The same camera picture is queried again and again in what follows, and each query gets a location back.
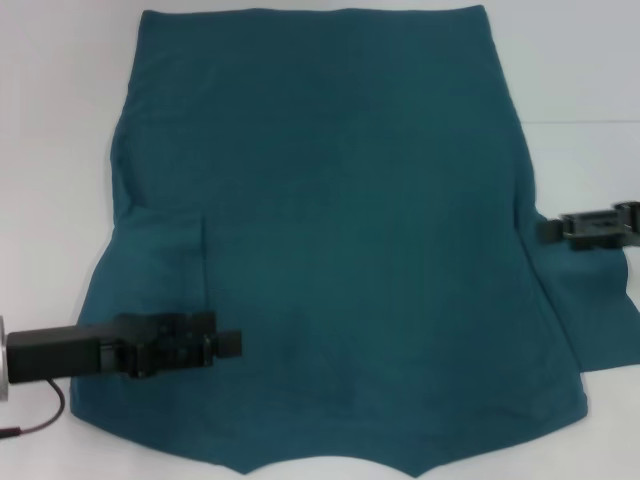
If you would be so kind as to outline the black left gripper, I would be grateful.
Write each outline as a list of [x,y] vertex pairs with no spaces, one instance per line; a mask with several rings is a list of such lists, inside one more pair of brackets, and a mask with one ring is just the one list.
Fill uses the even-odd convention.
[[213,363],[212,313],[121,314],[98,324],[12,332],[10,381],[41,381],[108,373],[141,379]]

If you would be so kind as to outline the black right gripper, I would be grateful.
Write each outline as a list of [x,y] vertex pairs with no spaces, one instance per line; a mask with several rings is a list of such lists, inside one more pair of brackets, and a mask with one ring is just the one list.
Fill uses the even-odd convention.
[[567,241],[576,251],[639,246],[639,202],[615,204],[611,209],[565,214],[540,221],[536,235],[542,245]]

